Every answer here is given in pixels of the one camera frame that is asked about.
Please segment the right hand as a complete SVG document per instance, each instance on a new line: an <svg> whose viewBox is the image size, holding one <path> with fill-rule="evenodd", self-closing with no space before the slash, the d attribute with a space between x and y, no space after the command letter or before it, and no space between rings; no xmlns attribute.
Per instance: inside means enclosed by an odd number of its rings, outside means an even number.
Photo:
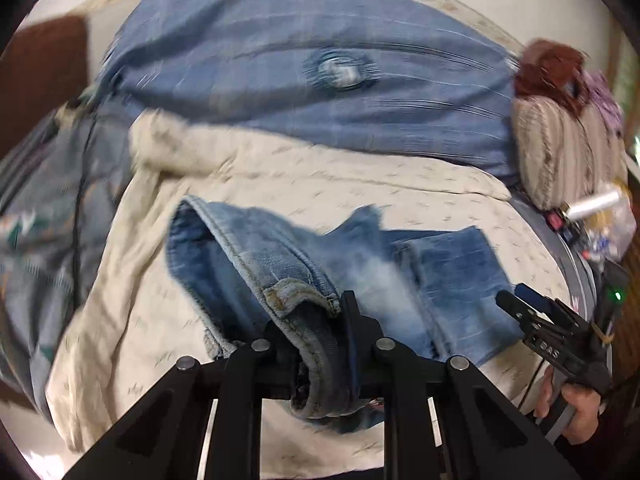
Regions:
<svg viewBox="0 0 640 480"><path fill-rule="evenodd" d="M553 372L554 368L551 366L548 366L544 371L544 379L539 389L534 411L536 417L546 417L551 408ZM575 413L562 431L562 435L571 445L583 444L598 429L601 396L597 391L572 384L564 384L561 393L567 404L575 409Z"/></svg>

